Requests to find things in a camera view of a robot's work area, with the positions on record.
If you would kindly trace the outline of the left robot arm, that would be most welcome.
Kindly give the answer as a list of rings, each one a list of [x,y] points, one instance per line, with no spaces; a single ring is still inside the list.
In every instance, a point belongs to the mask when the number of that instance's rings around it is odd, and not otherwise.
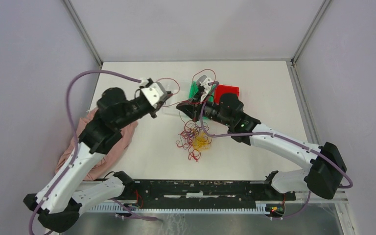
[[[118,197],[131,198],[135,191],[134,180],[123,171],[92,188],[78,191],[77,187],[122,139],[124,127],[145,115],[155,118],[171,95],[159,83],[140,88],[140,95],[132,100],[126,98],[121,88],[107,89],[97,102],[94,118],[79,135],[61,169],[40,192],[24,198],[24,204],[34,212],[34,218],[44,228],[62,233],[94,206]]]

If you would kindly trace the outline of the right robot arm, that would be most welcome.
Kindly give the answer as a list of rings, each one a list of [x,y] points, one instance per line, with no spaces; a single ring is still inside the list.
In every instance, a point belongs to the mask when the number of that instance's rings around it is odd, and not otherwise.
[[[219,103],[197,100],[176,106],[194,122],[203,117],[227,126],[227,137],[249,146],[275,153],[300,167],[299,170],[273,171],[266,179],[263,194],[275,200],[291,191],[311,191],[324,199],[333,199],[347,178],[347,168],[338,150],[330,142],[324,145],[299,141],[268,127],[243,111],[244,104],[236,94],[223,94]]]

